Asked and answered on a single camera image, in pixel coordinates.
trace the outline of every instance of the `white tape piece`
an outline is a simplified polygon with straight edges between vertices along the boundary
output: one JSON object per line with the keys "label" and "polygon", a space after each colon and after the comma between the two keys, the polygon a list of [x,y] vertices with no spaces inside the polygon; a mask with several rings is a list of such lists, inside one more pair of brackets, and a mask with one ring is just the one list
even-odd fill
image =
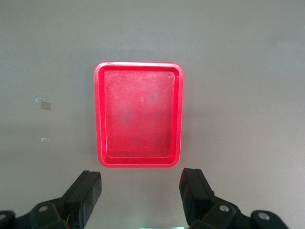
{"label": "white tape piece", "polygon": [[41,141],[42,142],[49,142],[49,141],[51,141],[51,138],[50,137],[42,137]]}
{"label": "white tape piece", "polygon": [[35,99],[35,102],[44,102],[44,101],[46,101],[45,97],[43,97],[43,98],[36,98]]}

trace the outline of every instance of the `red tray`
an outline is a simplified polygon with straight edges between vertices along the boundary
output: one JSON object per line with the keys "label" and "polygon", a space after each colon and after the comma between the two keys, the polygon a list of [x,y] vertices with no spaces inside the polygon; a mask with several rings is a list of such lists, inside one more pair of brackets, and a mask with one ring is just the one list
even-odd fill
{"label": "red tray", "polygon": [[173,167],[180,159],[183,70],[102,62],[94,71],[98,159],[105,167]]}

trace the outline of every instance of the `gray background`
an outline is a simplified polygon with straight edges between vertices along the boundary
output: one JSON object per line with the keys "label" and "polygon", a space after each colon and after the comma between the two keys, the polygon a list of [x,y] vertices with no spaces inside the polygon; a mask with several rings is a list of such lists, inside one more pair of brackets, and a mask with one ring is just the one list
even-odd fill
{"label": "gray background", "polygon": [[[183,67],[176,167],[99,164],[93,70],[102,61]],[[303,228],[304,72],[302,0],[2,0],[0,208],[25,214],[87,169],[103,184],[87,228],[187,226],[178,185],[190,167],[244,214],[267,209]]]}

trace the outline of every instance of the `silver bolt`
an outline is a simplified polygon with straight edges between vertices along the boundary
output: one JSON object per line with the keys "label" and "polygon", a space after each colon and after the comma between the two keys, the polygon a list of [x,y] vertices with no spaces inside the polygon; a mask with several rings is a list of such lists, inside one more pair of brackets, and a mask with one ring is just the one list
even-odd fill
{"label": "silver bolt", "polygon": [[258,213],[258,217],[263,219],[263,220],[269,220],[270,219],[270,216],[268,216],[266,213],[264,212],[259,212]]}
{"label": "silver bolt", "polygon": [[46,211],[48,209],[48,206],[42,206],[40,209],[38,209],[39,212]]}
{"label": "silver bolt", "polygon": [[226,205],[220,205],[219,206],[219,209],[223,212],[228,212],[230,209],[228,208],[228,206]]}

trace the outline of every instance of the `rectangular container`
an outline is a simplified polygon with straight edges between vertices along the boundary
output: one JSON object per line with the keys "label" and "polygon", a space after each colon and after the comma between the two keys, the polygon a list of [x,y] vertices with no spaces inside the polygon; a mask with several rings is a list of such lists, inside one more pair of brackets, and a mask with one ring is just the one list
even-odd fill
{"label": "rectangular container", "polygon": [[173,167],[180,159],[183,70],[102,62],[94,71],[98,159],[105,167]]}

